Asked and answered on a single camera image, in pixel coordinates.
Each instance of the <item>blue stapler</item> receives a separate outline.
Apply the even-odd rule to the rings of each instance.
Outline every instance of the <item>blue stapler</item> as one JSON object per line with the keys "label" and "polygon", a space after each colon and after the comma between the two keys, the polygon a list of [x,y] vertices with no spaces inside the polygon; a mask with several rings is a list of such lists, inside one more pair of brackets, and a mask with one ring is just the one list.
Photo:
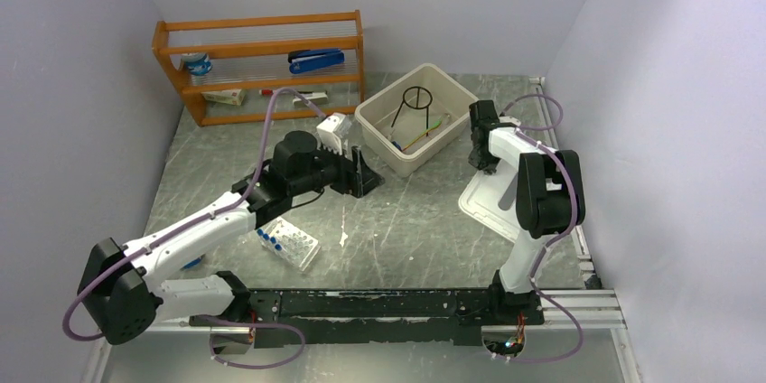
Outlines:
{"label": "blue stapler", "polygon": [[312,51],[291,51],[287,54],[290,72],[293,74],[323,69],[346,61],[341,49],[315,49]]}

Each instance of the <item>beige plastic container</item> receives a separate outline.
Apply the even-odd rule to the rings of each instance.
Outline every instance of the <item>beige plastic container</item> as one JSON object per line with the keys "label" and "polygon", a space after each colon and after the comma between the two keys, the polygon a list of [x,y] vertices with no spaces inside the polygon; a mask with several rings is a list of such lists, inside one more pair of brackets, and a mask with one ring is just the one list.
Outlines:
{"label": "beige plastic container", "polygon": [[[409,134],[409,138],[412,138],[412,135],[418,135],[425,130],[425,110],[411,109],[407,105],[402,107],[395,127],[391,127],[402,102],[402,94],[413,86],[431,91],[433,102],[429,108],[430,126],[439,118],[444,121],[433,135],[424,139],[424,143],[414,146],[414,151],[402,153],[392,144],[389,136],[393,136],[394,133]],[[410,93],[407,93],[408,101],[415,104],[410,97]],[[364,142],[388,163],[398,176],[407,177],[460,135],[468,125],[468,106],[477,100],[468,89],[434,64],[422,64],[364,101],[357,107],[354,115],[361,123]]]}

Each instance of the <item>wooden shelf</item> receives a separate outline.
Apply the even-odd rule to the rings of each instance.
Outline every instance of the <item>wooden shelf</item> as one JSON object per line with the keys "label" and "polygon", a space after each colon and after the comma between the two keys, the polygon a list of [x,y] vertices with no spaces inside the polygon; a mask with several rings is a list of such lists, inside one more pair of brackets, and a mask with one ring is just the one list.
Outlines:
{"label": "wooden shelf", "polygon": [[[326,69],[292,74],[286,54],[304,49],[340,48],[345,62]],[[206,117],[202,92],[356,82],[364,101],[364,45],[359,10],[353,13],[291,15],[249,19],[157,23],[152,41],[155,58],[200,126],[262,121],[263,114]],[[173,66],[171,57],[206,52],[210,72],[192,76]],[[324,112],[353,113],[355,107]],[[277,111],[274,119],[309,117],[309,110]]]}

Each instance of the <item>marble tabletop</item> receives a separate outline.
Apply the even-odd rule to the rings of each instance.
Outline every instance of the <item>marble tabletop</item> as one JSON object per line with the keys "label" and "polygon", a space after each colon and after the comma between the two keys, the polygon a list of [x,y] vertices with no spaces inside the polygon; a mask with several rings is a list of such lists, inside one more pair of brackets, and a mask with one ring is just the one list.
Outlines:
{"label": "marble tabletop", "polygon": [[[368,74],[368,97],[400,77],[398,73]],[[522,77],[457,74],[459,83],[479,98],[495,100],[498,108],[526,94]],[[347,98],[355,97],[346,88]],[[248,93],[249,97],[257,93]],[[252,113],[262,99],[246,99],[242,107],[216,105],[211,115]],[[539,104],[521,102],[511,115],[542,126]],[[318,118],[274,122],[268,157],[276,142],[292,130],[312,132]],[[252,173],[263,123],[198,127],[184,111],[173,139],[146,233],[188,216],[213,202],[231,184]],[[533,135],[546,141],[545,135]],[[317,238],[321,250],[305,272],[263,248],[255,232],[221,244],[200,264],[178,274],[203,277],[230,270],[252,288],[408,288],[475,287],[487,285],[508,258],[512,243],[462,213],[458,198],[476,171],[468,165],[470,129],[407,178],[399,178],[361,138],[354,123],[350,143],[362,146],[366,160],[386,182],[364,198],[326,191],[316,202],[291,210],[284,218]],[[311,199],[304,195],[299,203]],[[341,228],[348,234],[341,246]],[[544,288],[582,288],[575,247],[562,240],[544,265]]]}

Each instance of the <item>blue object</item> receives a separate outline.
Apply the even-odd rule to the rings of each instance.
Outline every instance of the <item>blue object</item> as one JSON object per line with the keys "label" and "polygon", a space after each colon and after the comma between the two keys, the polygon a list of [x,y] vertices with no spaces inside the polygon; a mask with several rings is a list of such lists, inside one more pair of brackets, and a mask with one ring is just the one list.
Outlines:
{"label": "blue object", "polygon": [[202,257],[204,257],[204,256],[205,255],[202,254],[201,257],[199,257],[199,258],[195,259],[194,261],[192,261],[191,263],[187,264],[186,266],[183,267],[183,269],[192,268],[194,266],[197,266],[202,261]]}
{"label": "blue object", "polygon": [[184,53],[181,55],[181,61],[183,66],[189,71],[189,74],[194,76],[202,76],[208,74],[213,64],[210,62],[210,57],[207,53]]}
{"label": "blue object", "polygon": [[312,51],[291,51],[287,54],[287,62],[290,63],[290,72],[293,74],[305,73],[341,64],[346,61],[346,56],[341,49],[315,49]]}

